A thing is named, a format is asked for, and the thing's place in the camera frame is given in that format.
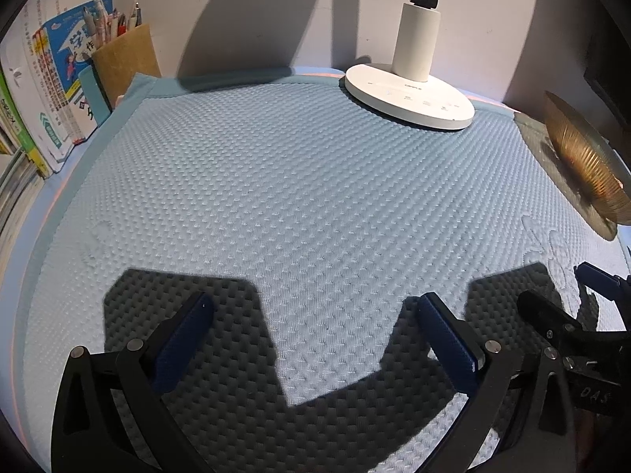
blue book cover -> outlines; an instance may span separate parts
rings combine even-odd
[[[103,0],[107,13],[112,13],[112,0]],[[79,73],[88,66],[88,59],[95,50],[88,28],[83,19],[83,7],[96,12],[94,1],[49,19],[43,24],[48,37],[52,60],[59,73],[61,85],[68,101],[81,87]]]

brass dish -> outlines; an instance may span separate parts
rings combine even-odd
[[[560,97],[546,92],[546,127],[559,158],[594,208],[618,224],[631,224],[631,175],[606,140]]]

white wall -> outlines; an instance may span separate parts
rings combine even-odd
[[[123,11],[132,2],[114,1]],[[389,63],[404,1],[140,0],[166,76],[290,63],[343,68],[363,55]],[[582,80],[593,2],[441,0],[432,74],[537,118],[543,91],[553,90],[609,126]]]

pen holder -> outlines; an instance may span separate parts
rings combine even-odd
[[[92,60],[112,109],[136,73],[162,77],[148,24],[132,28],[103,45],[92,54]]]

pen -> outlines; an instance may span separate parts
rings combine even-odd
[[[140,4],[136,1],[136,26],[140,26],[143,23],[143,14],[140,9]]]
[[[97,28],[97,33],[94,34],[94,37],[95,37],[96,47],[98,50],[101,46],[103,46],[106,43],[105,23],[103,22],[102,18],[97,17],[94,20],[94,25]]]
[[[127,19],[127,30],[134,28],[138,21],[138,0],[134,0],[134,5],[129,12],[129,18]]]
[[[119,36],[127,31],[127,27],[125,26],[125,14],[121,14],[121,16],[119,17],[118,27]]]
[[[85,21],[85,26],[88,28],[88,36],[92,37],[97,33],[97,28],[94,25],[94,16],[87,7],[83,7],[83,20]]]
[[[101,24],[101,30],[99,31],[99,27],[97,26],[97,32],[101,34],[101,45],[104,45],[109,41],[108,36],[110,34],[110,28],[107,25],[108,14],[105,10],[103,0],[94,0],[94,5],[97,7],[97,15],[99,17],[99,23]]]
[[[118,37],[118,10],[114,9],[110,19],[110,40],[113,41],[116,37]]]

